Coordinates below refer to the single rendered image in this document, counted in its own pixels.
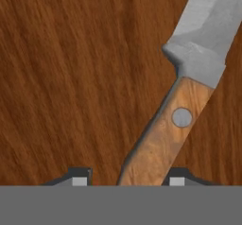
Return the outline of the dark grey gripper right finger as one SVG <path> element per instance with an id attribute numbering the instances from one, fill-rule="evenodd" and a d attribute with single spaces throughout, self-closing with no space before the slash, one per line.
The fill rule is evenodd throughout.
<path id="1" fill-rule="evenodd" d="M 212 182 L 193 175 L 188 168 L 172 167 L 167 173 L 163 185 L 166 186 L 191 186 L 191 185 L 213 185 Z"/>

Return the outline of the wooden handled steel knife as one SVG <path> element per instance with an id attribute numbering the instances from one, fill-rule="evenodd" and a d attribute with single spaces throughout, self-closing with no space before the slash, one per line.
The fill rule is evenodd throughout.
<path id="1" fill-rule="evenodd" d="M 162 50 L 176 79 L 134 145 L 118 185 L 161 185 L 226 68 L 242 0 L 188 0 Z"/>

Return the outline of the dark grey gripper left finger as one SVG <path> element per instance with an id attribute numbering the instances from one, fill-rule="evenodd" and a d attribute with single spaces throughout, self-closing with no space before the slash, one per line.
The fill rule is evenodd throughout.
<path id="1" fill-rule="evenodd" d="M 61 177 L 49 182 L 45 186 L 88 186 L 93 183 L 93 170 L 90 167 L 69 167 Z"/>

